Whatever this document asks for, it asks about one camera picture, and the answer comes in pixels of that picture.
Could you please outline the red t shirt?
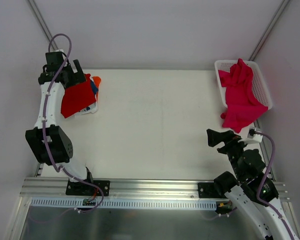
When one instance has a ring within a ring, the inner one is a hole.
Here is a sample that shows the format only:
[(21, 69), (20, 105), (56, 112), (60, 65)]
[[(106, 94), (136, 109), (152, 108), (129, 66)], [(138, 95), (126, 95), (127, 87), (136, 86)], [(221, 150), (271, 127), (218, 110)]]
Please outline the red t shirt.
[(85, 73), (84, 77), (84, 82), (71, 86), (64, 92), (60, 112), (65, 119), (97, 102), (97, 92), (93, 90), (94, 81), (91, 75)]

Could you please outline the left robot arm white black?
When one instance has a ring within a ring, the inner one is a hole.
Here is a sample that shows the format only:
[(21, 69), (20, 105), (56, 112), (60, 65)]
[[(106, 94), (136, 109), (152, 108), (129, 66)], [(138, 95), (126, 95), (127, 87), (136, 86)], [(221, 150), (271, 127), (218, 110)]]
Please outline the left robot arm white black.
[(39, 113), (33, 129), (25, 132), (25, 139), (40, 164), (64, 173), (83, 195), (89, 195), (95, 188), (92, 174), (74, 159), (72, 141), (60, 122), (76, 114), (96, 112), (99, 89), (77, 59), (73, 70), (62, 49), (49, 51), (45, 57), (46, 64), (38, 78)]

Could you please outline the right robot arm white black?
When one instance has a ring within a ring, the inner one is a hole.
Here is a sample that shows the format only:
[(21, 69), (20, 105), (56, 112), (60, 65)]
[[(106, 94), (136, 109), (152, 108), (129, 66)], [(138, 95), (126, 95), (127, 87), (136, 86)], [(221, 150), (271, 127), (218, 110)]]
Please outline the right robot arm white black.
[[(253, 226), (261, 240), (297, 240), (299, 237), (290, 225), (282, 209), (279, 192), (268, 177), (276, 146), (274, 140), (255, 127), (249, 129), (247, 138), (232, 130), (218, 132), (207, 129), (207, 144), (224, 145), (217, 152), (228, 157), (233, 172), (225, 171), (213, 180), (214, 193), (227, 198)], [(268, 164), (265, 164), (258, 149), (246, 149), (253, 143), (261, 143), (266, 137), (272, 146)]]

